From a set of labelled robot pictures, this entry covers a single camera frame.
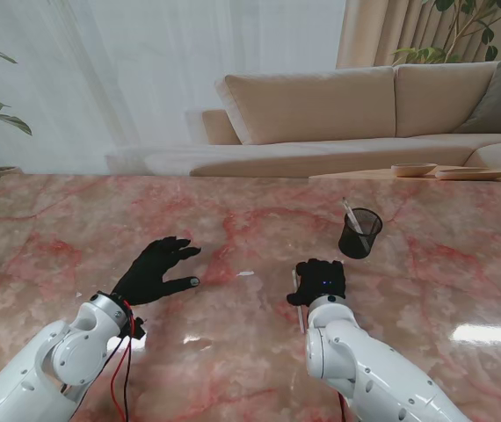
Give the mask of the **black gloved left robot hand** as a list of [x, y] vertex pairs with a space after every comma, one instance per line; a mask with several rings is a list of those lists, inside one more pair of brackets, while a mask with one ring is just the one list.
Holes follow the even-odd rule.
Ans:
[[120, 278], [112, 295], [130, 306], [139, 306], [197, 287], [200, 280], [195, 276], [164, 280], [171, 268], [201, 252], [201, 248], [191, 246], [190, 242], [167, 236], [150, 243]]

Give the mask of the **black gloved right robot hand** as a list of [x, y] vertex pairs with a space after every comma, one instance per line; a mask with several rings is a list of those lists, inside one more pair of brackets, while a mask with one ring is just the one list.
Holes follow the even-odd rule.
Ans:
[[345, 299], [345, 272], [340, 261], [311, 258], [296, 265], [299, 284], [295, 293], [287, 295], [292, 306], [309, 306], [315, 299], [333, 295]]

